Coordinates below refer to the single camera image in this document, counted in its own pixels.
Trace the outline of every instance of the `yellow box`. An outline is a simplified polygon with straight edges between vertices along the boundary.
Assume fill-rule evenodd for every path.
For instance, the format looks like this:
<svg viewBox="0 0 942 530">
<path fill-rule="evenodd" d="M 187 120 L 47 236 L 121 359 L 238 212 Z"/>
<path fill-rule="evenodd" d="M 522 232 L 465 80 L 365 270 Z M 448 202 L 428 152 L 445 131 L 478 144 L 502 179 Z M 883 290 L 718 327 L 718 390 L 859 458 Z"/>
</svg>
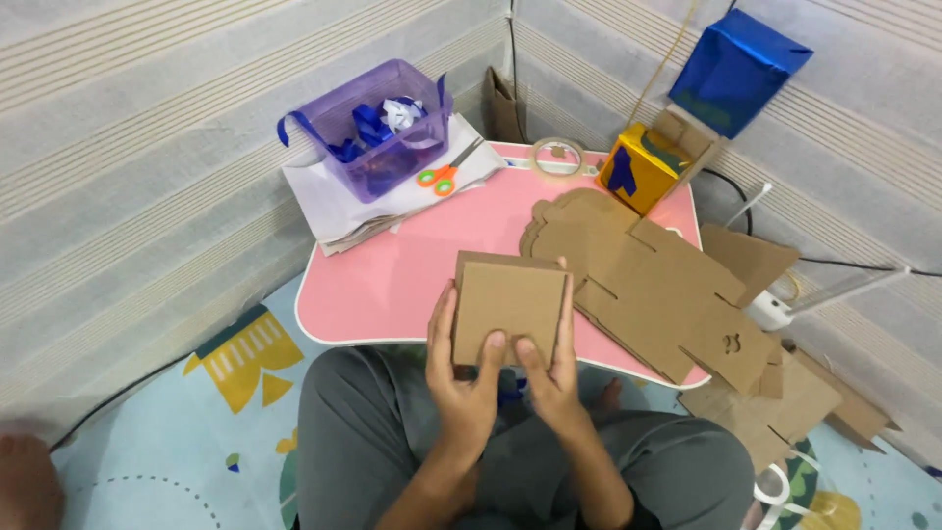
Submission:
<svg viewBox="0 0 942 530">
<path fill-rule="evenodd" d="M 635 211 L 647 215 L 691 163 L 690 155 L 673 141 L 644 124 L 634 123 L 618 135 L 598 182 Z"/>
</svg>

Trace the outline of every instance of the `purple plastic container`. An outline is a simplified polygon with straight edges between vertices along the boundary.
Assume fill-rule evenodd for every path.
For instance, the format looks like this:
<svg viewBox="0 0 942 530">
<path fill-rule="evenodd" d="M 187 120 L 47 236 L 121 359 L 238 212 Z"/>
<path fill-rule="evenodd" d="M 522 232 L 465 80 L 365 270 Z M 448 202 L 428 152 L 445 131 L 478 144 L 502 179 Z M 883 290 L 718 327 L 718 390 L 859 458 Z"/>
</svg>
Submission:
<svg viewBox="0 0 942 530">
<path fill-rule="evenodd" d="M 429 115 L 350 163 L 338 160 L 327 144 L 356 138 L 351 112 L 361 104 L 375 108 L 383 100 L 407 96 L 422 102 Z M 310 133 L 327 168 L 362 203 L 371 203 L 448 150 L 448 117 L 453 101 L 408 62 L 394 58 L 298 109 L 323 141 Z"/>
</svg>

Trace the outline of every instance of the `yellow string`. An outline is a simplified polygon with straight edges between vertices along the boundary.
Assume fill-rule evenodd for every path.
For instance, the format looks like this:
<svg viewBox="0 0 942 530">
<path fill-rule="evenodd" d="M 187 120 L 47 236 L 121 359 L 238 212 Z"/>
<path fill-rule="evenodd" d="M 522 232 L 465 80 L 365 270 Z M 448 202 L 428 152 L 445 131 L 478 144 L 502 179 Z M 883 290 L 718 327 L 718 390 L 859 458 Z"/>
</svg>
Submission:
<svg viewBox="0 0 942 530">
<path fill-rule="evenodd" d="M 802 295 L 802 285 L 798 283 L 798 278 L 795 277 L 795 274 L 792 271 L 785 271 L 785 276 L 791 280 L 791 286 L 794 288 L 794 293 L 791 295 L 791 298 L 783 300 L 786 304 L 788 302 L 794 302 Z"/>
<path fill-rule="evenodd" d="M 644 101 L 644 96 L 647 95 L 647 92 L 651 90 L 651 85 L 654 85 L 655 79 L 660 75 L 660 71 L 664 68 L 664 65 L 667 64 L 668 59 L 671 58 L 671 55 L 674 53 L 674 50 L 677 48 L 677 45 L 680 43 L 680 39 L 684 36 L 684 33 L 687 32 L 687 25 L 690 23 L 690 18 L 693 17 L 693 12 L 697 9 L 697 0 L 690 0 L 690 9 L 687 11 L 687 16 L 684 17 L 684 23 L 680 25 L 680 31 L 677 32 L 677 38 L 674 39 L 674 43 L 671 44 L 671 49 L 667 50 L 667 54 L 664 55 L 664 59 L 661 60 L 658 68 L 654 71 L 654 75 L 651 76 L 651 80 L 648 81 L 648 84 L 644 87 L 642 95 L 638 97 L 638 101 L 635 102 L 635 107 L 631 109 L 631 114 L 628 116 L 628 125 L 631 126 L 631 122 L 635 119 L 635 114 L 638 113 L 638 108 L 641 107 L 642 101 Z"/>
</svg>

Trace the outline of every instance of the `small pink desk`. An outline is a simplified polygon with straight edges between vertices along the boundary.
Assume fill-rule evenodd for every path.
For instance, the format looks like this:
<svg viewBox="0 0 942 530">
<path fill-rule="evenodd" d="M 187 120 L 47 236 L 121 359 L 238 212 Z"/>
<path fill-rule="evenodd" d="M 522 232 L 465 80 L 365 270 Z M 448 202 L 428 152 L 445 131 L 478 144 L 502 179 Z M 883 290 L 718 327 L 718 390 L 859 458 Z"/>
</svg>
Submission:
<svg viewBox="0 0 942 530">
<path fill-rule="evenodd" d="M 526 158 L 529 146 L 492 142 L 504 158 Z M 587 153 L 595 165 L 605 153 Z M 530 208 L 577 187 L 593 187 L 586 176 L 569 185 L 544 183 L 529 169 L 509 167 L 480 188 L 404 221 L 343 254 L 325 257 L 315 247 L 301 280 L 295 314 L 311 339 L 325 344 L 424 342 L 426 326 L 442 286 L 455 272 L 459 250 L 517 255 Z M 678 190 L 650 218 L 675 228 L 700 247 L 690 188 Z M 581 314 L 575 323 L 579 358 L 676 389 L 703 385 L 709 375 L 695 367 L 682 385 L 669 383 L 606 337 Z"/>
</svg>

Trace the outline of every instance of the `fingernail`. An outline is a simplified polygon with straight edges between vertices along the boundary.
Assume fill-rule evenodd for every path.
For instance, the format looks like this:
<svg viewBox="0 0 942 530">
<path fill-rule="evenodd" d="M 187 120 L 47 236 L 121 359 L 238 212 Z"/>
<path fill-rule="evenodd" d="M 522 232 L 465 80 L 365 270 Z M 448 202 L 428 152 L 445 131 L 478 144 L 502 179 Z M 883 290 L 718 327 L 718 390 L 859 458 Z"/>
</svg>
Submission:
<svg viewBox="0 0 942 530">
<path fill-rule="evenodd" d="M 517 353 L 526 355 L 532 352 L 535 348 L 536 346 L 530 339 L 520 339 L 517 341 Z"/>
<path fill-rule="evenodd" d="M 487 336 L 487 343 L 496 348 L 500 348 L 507 343 L 507 337 L 504 336 L 503 331 L 497 330 Z"/>
</svg>

